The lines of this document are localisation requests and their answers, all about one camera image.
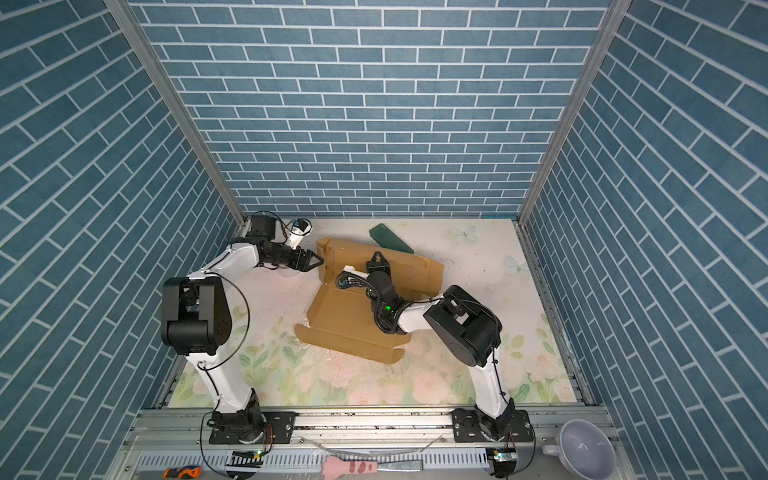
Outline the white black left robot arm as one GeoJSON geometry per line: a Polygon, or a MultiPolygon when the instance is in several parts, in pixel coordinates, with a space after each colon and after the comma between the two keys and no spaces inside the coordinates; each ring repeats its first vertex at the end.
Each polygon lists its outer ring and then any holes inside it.
{"type": "Polygon", "coordinates": [[[211,262],[162,285],[161,340],[195,368],[213,398],[204,422],[212,428],[212,444],[273,441],[258,396],[236,365],[239,348],[229,345],[233,319],[227,291],[244,297],[235,280],[253,269],[309,272],[321,266],[319,255],[300,246],[312,229],[308,219],[287,224],[273,212],[259,211],[247,233],[230,240],[211,262]]]}

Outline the brown cardboard box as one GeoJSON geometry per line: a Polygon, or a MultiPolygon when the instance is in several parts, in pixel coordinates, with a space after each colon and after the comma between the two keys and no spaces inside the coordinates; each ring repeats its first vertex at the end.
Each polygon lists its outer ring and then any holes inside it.
{"type": "MultiPolygon", "coordinates": [[[[327,237],[317,241],[324,259],[322,285],[309,308],[306,326],[295,327],[296,337],[307,344],[354,355],[383,364],[404,356],[408,334],[386,334],[375,325],[372,304],[363,288],[341,290],[336,277],[346,266],[365,272],[379,250],[373,245],[327,237]]],[[[428,257],[383,249],[396,292],[407,300],[435,297],[442,290],[444,266],[428,257]]]]}

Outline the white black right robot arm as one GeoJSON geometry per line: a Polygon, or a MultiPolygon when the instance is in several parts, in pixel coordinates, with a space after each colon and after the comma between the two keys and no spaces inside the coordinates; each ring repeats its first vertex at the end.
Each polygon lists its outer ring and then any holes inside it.
{"type": "Polygon", "coordinates": [[[345,266],[336,277],[341,290],[363,288],[371,302],[373,320],[385,334],[404,335],[432,330],[446,348],[469,368],[475,390],[475,414],[480,431],[490,441],[533,441],[528,414],[515,407],[500,375],[498,348],[502,323],[488,307],[457,285],[429,300],[400,296],[391,269],[377,251],[366,271],[345,266]]]}

